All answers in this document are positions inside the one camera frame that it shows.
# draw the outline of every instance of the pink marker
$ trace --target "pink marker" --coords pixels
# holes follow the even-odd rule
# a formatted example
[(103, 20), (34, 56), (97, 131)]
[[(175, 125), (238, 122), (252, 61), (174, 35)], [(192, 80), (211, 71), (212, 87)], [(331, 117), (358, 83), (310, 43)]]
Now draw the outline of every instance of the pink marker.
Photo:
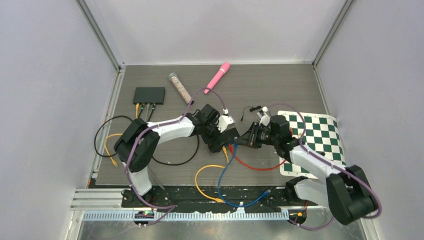
[[(219, 71), (215, 74), (215, 76), (210, 80), (209, 84), (206, 86), (210, 89), (213, 89), (221, 77), (230, 69), (230, 63), (225, 62), (220, 68)], [(209, 89), (204, 90), (204, 94), (208, 94)]]

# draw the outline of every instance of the chess board mat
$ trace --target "chess board mat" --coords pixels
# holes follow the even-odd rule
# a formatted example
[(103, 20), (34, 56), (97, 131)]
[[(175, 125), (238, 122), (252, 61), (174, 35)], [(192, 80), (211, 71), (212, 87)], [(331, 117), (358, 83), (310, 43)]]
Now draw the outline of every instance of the chess board mat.
[[(317, 152), (324, 152), (325, 157), (335, 164), (346, 165), (337, 120), (330, 115), (324, 114), (303, 112), (300, 114), (302, 114), (306, 126), (304, 126), (301, 117), (296, 112), (278, 111), (278, 115), (285, 116), (285, 119), (290, 122), (293, 136), (299, 138), (306, 128), (303, 141), (311, 149)], [(280, 157), (279, 162), (282, 163), (283, 161), (284, 159)], [(288, 162), (281, 165), (279, 170), (283, 176), (317, 178), (303, 167)]]

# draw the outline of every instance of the gray wall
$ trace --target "gray wall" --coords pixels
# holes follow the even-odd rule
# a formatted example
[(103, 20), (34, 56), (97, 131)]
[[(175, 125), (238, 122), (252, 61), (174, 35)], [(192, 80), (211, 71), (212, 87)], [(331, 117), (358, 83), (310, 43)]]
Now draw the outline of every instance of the gray wall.
[(349, 164), (383, 204), (386, 239), (424, 230), (424, 2), (356, 1), (318, 69)]
[(0, 238), (60, 240), (116, 73), (75, 1), (0, 11)]
[(87, 1), (125, 64), (161, 65), (312, 62), (345, 0)]

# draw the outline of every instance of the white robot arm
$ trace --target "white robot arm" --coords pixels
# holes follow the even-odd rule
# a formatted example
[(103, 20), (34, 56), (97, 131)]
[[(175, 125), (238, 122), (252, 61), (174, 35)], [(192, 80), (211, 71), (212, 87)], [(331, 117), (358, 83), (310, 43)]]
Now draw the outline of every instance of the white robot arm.
[(235, 123), (227, 114), (228, 110), (224, 109), (223, 115), (220, 115), (216, 109), (207, 104), (202, 110), (194, 114), (188, 113), (181, 120), (181, 116), (163, 122), (144, 122), (140, 118), (134, 120), (114, 145), (114, 150), (124, 166), (127, 164), (136, 137), (148, 127), (160, 126), (151, 129), (143, 136), (129, 164), (129, 177), (138, 193), (143, 196), (152, 188), (147, 165), (159, 144), (177, 138), (200, 135), (209, 150), (216, 153), (221, 151), (223, 145), (232, 143), (239, 133), (235, 128), (227, 130)]
[(301, 200), (308, 200), (327, 207), (333, 216), (345, 225), (377, 209), (377, 201), (371, 193), (340, 171), (340, 169), (346, 170), (369, 186), (367, 177), (360, 167), (335, 165), (324, 156), (321, 156), (321, 159), (328, 164), (318, 160), (315, 156), (320, 153), (305, 144), (301, 146), (300, 140), (292, 136), (290, 123), (284, 116), (269, 117), (267, 111), (268, 109), (262, 108), (262, 111), (259, 111), (260, 122), (253, 122), (250, 129), (235, 142), (251, 148), (260, 148), (262, 144), (274, 146), (281, 158), (308, 170), (318, 178), (308, 179), (302, 176), (288, 181), (284, 189), (286, 201), (298, 203)]

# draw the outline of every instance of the red cable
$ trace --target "red cable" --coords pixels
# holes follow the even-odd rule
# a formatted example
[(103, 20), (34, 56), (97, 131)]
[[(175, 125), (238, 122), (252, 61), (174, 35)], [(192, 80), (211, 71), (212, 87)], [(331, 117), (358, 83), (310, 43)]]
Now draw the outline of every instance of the red cable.
[[(231, 145), (228, 145), (228, 147), (229, 147), (229, 151), (231, 152), (231, 154), (234, 154), (233, 147)], [(269, 171), (269, 170), (273, 170), (273, 169), (279, 168), (281, 165), (283, 165), (286, 162), (286, 160), (284, 159), (284, 161), (282, 161), (280, 164), (278, 164), (276, 166), (273, 166), (273, 167), (269, 167), (269, 168), (256, 168), (256, 167), (247, 165), (242, 160), (240, 160), (240, 158), (238, 156), (235, 156), (235, 159), (237, 159), (237, 161), (239, 163), (241, 163), (242, 165), (244, 165), (245, 167), (248, 167), (248, 168), (253, 169), (253, 170), (256, 170), (256, 171)]]

